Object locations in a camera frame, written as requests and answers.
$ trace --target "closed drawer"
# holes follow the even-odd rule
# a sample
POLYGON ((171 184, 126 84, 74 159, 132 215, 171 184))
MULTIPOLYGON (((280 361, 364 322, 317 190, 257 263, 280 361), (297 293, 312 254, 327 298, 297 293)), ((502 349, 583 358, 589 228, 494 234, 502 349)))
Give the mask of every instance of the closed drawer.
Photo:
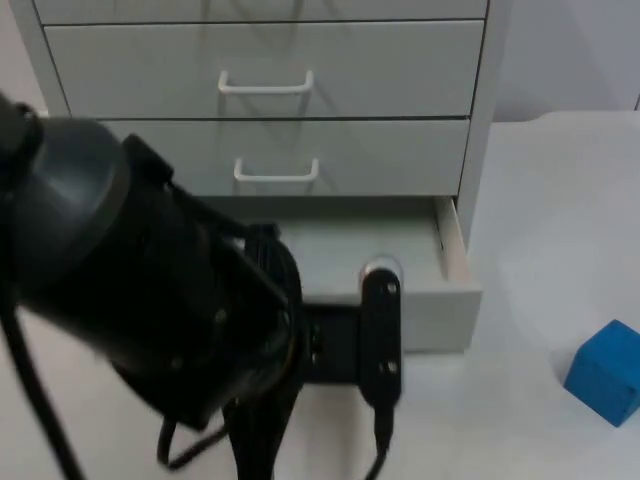
POLYGON ((74 115, 429 117, 469 115, 483 25, 147 25, 46 33, 74 115))
POLYGON ((469 345, 482 291, 471 276, 451 198, 314 200, 210 202, 236 217, 278 223, 298 263, 305 301, 359 304, 360 272, 372 259, 392 257, 403 277, 405 350, 469 345))
POLYGON ((486 0, 36 0, 44 24, 484 18, 486 0))
POLYGON ((197 195, 455 195, 468 121, 116 121, 197 195))

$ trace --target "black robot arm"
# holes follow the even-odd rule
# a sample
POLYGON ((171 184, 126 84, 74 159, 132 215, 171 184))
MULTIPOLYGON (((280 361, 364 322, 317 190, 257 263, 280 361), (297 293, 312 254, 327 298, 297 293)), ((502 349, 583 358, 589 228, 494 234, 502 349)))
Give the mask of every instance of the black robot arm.
POLYGON ((82 478, 39 388, 15 303, 103 353, 164 418, 170 470, 229 435, 240 480, 270 480, 304 383, 358 385, 386 456, 400 396, 399 269, 373 262, 362 304, 305 305, 275 225, 243 225, 172 181, 136 136, 39 119, 0 95, 0 317, 27 395, 63 472, 82 478), (176 424, 225 426, 169 459, 176 424))

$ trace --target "white tabletop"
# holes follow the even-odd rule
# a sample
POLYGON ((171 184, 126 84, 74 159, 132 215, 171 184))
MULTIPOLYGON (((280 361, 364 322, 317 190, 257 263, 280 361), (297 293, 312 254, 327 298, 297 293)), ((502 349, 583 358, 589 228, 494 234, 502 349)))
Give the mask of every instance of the white tabletop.
MULTIPOLYGON (((576 348, 611 319, 640 329, 638 206, 639 114, 492 128, 470 250, 485 289, 473 346, 407 359, 382 479, 638 478, 640 414, 615 429, 561 385, 576 348)), ((86 350, 28 327, 89 479, 168 478, 154 461, 157 415, 86 350)), ((58 478, 4 358, 0 385, 0 478, 58 478)), ((360 480, 373 455, 358 393, 307 388, 276 478, 360 480)), ((229 445, 179 478, 235 478, 229 445)))

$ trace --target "drawer cabinet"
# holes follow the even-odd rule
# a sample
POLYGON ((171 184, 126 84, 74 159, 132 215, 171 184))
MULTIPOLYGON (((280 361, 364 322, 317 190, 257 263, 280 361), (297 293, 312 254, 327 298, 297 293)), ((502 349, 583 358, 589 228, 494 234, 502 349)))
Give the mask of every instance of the drawer cabinet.
POLYGON ((105 124, 142 137, 204 196, 454 195, 468 131, 466 120, 105 124))
POLYGON ((94 118, 466 116, 482 21, 47 27, 94 118))
POLYGON ((9 1, 50 113, 136 133, 214 208, 277 222, 307 301, 357 304, 361 269, 395 258, 405 348, 469 345, 511 0, 9 1))
POLYGON ((36 0, 46 24, 484 18, 486 0, 36 0))

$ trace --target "drawer handle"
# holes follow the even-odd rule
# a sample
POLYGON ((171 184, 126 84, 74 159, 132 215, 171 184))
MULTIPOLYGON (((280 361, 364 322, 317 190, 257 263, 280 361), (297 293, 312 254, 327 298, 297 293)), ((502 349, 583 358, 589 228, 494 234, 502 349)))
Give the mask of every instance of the drawer handle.
POLYGON ((313 72, 309 70, 302 85, 288 86, 237 86, 229 85, 229 72, 223 70, 218 80, 218 90, 223 95, 300 95, 313 88, 313 72))
POLYGON ((242 173, 242 159, 236 159, 233 169, 233 177, 238 182, 245 183, 311 183, 320 173, 320 160, 314 158, 311 161, 311 170, 304 175, 247 175, 242 173))

